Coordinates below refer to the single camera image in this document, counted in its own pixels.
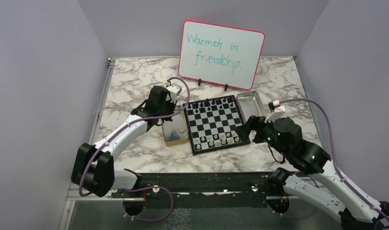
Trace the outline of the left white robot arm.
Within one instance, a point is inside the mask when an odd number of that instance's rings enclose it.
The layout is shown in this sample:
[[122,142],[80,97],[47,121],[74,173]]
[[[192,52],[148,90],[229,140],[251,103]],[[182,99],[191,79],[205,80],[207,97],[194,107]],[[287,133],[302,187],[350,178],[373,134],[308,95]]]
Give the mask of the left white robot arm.
[[114,162],[135,139],[158,125],[160,120],[172,119],[181,91],[177,84],[154,86],[148,98],[131,111],[121,126],[105,138],[79,147],[71,181],[79,186],[80,196],[103,197],[114,189],[124,189],[132,197],[141,193],[139,175],[129,169],[115,170]]

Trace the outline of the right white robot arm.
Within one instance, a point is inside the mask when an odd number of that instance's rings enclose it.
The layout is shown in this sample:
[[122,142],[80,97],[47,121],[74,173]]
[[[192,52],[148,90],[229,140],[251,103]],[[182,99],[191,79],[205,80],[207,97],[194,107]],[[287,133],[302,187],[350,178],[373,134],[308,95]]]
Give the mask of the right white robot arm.
[[330,155],[319,145],[303,139],[301,127],[289,117],[272,123],[265,117],[251,116],[235,129],[240,140],[249,140],[256,131],[254,143],[267,143],[291,165],[328,189],[322,191],[283,168],[277,168],[268,179],[268,190],[279,195],[297,196],[326,212],[344,230],[384,230],[382,219],[389,221],[389,203],[365,194],[337,169]]

